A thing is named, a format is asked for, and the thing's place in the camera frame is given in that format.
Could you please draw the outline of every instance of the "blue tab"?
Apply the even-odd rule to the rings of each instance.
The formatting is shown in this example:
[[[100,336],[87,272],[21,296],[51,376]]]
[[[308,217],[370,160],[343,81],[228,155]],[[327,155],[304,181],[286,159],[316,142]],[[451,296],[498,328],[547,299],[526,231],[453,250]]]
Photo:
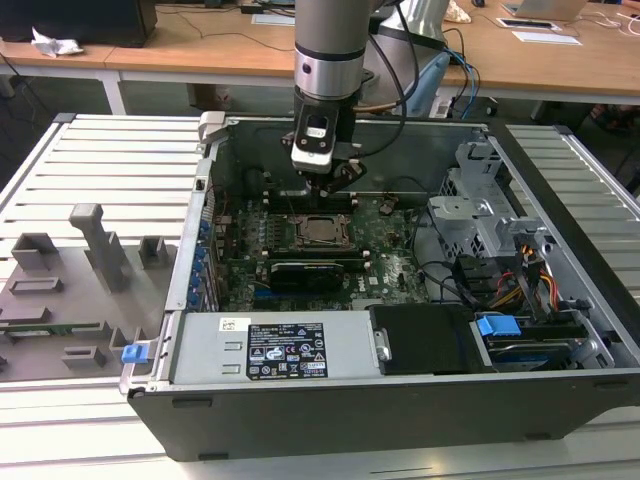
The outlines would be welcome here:
[[[487,335],[522,335],[518,321],[513,315],[485,315],[476,320],[483,337]]]
[[[148,343],[127,345],[122,350],[122,363],[149,363],[148,354]]]

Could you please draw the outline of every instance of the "laptop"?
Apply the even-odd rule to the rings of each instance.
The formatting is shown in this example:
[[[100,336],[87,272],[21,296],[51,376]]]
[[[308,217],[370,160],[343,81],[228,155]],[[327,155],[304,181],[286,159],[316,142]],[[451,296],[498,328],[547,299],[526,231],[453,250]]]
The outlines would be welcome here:
[[[574,20],[588,0],[523,0],[522,3],[503,3],[502,7],[514,17],[540,20]]]

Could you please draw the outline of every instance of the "table leg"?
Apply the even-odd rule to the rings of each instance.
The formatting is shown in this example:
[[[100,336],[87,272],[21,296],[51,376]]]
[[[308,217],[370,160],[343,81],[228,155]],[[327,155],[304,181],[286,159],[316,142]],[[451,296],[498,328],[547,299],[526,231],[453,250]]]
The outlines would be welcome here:
[[[120,83],[120,73],[105,70],[98,73],[98,80],[102,82],[104,92],[107,94],[109,107],[113,115],[127,115],[127,102]]]
[[[0,75],[0,97],[2,98],[13,98],[16,95],[9,81],[10,79],[9,75]]]

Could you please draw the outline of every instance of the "blue cable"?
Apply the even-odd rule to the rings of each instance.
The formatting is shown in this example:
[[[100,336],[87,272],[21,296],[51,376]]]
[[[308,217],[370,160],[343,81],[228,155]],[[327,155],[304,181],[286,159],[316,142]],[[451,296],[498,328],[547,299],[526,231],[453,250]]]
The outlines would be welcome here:
[[[469,109],[471,108],[471,105],[473,105],[473,102],[476,99],[476,95],[478,94],[478,92],[476,91],[475,79],[473,77],[473,69],[458,53],[454,52],[453,50],[449,50],[448,48],[445,50],[449,55],[455,58],[460,65],[462,65],[462,68],[464,68],[469,73],[469,76],[471,77],[471,97],[469,98],[469,103],[467,104],[467,107],[464,109],[464,111],[462,112],[462,116],[460,117],[462,119],[465,119],[467,117],[467,114],[469,113]]]

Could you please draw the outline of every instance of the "power supply label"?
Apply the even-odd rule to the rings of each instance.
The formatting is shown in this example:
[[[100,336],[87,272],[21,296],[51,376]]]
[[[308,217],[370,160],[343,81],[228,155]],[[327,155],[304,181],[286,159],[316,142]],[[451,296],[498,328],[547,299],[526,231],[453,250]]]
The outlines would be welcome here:
[[[328,376],[321,323],[249,325],[247,377],[293,380]]]

